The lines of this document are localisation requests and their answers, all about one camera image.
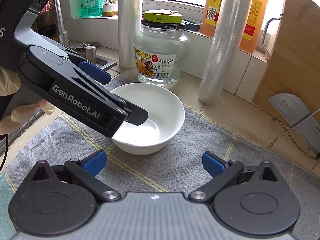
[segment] bowl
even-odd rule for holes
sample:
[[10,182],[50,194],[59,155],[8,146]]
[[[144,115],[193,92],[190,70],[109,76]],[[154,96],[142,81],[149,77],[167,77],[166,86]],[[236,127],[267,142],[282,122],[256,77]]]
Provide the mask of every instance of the bowl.
[[169,90],[148,83],[130,83],[112,93],[148,111],[141,125],[123,122],[112,137],[125,152],[147,155],[161,150],[181,129],[185,112],[179,98]]

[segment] cleaver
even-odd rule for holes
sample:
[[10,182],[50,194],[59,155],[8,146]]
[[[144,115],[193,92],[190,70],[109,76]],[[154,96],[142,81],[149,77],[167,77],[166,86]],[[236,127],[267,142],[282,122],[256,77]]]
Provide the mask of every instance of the cleaver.
[[[289,93],[279,93],[268,98],[273,107],[293,126],[311,112],[300,98]],[[320,125],[314,116],[294,129],[307,143],[317,158],[320,157]]]

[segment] gloved hand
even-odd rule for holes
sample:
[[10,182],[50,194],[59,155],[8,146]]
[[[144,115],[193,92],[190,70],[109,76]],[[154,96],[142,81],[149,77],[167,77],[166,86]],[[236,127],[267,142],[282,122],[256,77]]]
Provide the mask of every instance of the gloved hand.
[[[21,80],[17,73],[0,66],[0,96],[8,96],[17,92],[20,88]],[[17,106],[11,115],[0,121],[0,135],[9,134],[16,131],[21,123],[29,120],[35,113],[38,105],[46,114],[54,112],[54,105],[42,99],[32,105]]]

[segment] black cable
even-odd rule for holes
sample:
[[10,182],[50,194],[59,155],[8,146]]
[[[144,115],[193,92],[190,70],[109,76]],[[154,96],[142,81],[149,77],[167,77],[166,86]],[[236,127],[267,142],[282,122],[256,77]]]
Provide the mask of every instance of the black cable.
[[2,168],[4,166],[5,160],[6,160],[7,155],[8,155],[8,146],[9,146],[9,138],[8,138],[8,135],[6,135],[5,136],[5,153],[4,153],[3,161],[2,161],[1,166],[0,166],[0,171],[2,170]]

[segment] green jar lid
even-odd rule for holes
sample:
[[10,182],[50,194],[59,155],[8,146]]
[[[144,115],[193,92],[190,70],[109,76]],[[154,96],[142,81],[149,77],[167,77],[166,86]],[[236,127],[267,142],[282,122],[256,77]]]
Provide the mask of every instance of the green jar lid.
[[176,11],[162,9],[145,11],[144,18],[150,22],[180,24],[182,23],[183,15],[177,13]]

